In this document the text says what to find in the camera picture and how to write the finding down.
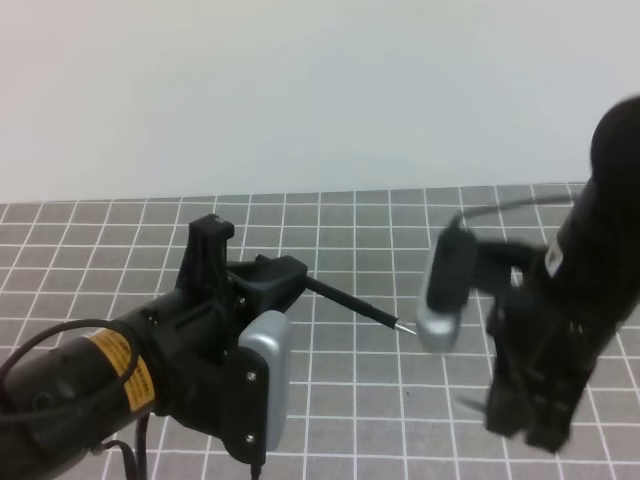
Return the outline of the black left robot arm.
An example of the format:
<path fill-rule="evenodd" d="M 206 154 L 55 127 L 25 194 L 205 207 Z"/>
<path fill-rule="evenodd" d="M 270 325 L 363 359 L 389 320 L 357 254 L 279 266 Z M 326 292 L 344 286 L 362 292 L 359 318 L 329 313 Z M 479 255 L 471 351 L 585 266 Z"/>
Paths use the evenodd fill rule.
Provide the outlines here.
<path fill-rule="evenodd" d="M 150 415 L 219 439 L 258 477 L 282 436 L 290 379 L 287 309 L 307 266 L 290 257 L 231 262 L 231 223 L 189 226 L 174 288 L 35 357 L 1 369 L 1 475 L 53 479 Z"/>

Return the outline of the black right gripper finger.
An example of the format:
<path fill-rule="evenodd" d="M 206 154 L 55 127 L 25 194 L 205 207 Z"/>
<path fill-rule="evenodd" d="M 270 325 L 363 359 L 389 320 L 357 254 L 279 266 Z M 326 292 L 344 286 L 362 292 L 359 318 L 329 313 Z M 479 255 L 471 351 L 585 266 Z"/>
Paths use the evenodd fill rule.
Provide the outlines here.
<path fill-rule="evenodd" d="M 558 453 L 565 446 L 589 378 L 589 371 L 526 378 L 527 445 L 548 453 Z"/>
<path fill-rule="evenodd" d="M 485 427 L 499 436 L 530 437 L 533 422 L 531 378 L 505 359 L 494 361 L 494 375 L 487 394 Z"/>

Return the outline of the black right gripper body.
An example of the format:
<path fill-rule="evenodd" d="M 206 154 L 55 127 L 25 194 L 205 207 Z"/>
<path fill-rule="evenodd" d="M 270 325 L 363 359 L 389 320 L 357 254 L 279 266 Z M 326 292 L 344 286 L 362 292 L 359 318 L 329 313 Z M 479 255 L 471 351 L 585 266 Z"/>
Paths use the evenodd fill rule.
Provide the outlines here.
<path fill-rule="evenodd" d="M 639 301 L 639 239 L 561 234 L 545 248 L 480 241 L 475 281 L 495 299 L 492 393 L 575 400 Z"/>

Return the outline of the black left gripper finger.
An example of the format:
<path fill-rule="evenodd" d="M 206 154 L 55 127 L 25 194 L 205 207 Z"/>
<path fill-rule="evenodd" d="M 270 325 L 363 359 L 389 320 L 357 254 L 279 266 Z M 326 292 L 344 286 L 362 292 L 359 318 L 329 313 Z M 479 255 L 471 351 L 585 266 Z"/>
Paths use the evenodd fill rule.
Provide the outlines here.
<path fill-rule="evenodd" d="M 252 261 L 230 262 L 227 271 L 241 320 L 253 320 L 269 310 L 284 313 L 306 290 L 308 267 L 289 255 L 259 254 Z"/>
<path fill-rule="evenodd" d="M 192 221 L 177 287 L 194 295 L 229 300 L 227 241 L 234 233 L 234 225 L 215 214 Z"/>

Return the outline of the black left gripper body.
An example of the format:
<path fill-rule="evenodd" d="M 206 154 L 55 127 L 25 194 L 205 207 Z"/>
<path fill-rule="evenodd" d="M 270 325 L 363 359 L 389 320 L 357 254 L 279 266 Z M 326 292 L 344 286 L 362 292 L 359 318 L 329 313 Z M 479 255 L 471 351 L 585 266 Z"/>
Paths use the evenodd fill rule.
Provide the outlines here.
<path fill-rule="evenodd" d="M 178 289 L 144 307 L 159 411 L 219 439 L 236 460 L 266 458 L 267 367 L 229 340 L 223 308 Z"/>

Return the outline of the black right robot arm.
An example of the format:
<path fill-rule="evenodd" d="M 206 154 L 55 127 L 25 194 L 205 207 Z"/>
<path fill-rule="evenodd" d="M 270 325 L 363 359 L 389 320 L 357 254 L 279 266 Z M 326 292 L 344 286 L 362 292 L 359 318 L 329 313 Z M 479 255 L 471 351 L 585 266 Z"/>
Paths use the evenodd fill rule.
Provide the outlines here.
<path fill-rule="evenodd" d="M 487 431 L 556 453 L 603 351 L 639 303 L 639 99 L 596 126 L 591 176 L 520 286 L 487 321 L 496 357 Z"/>

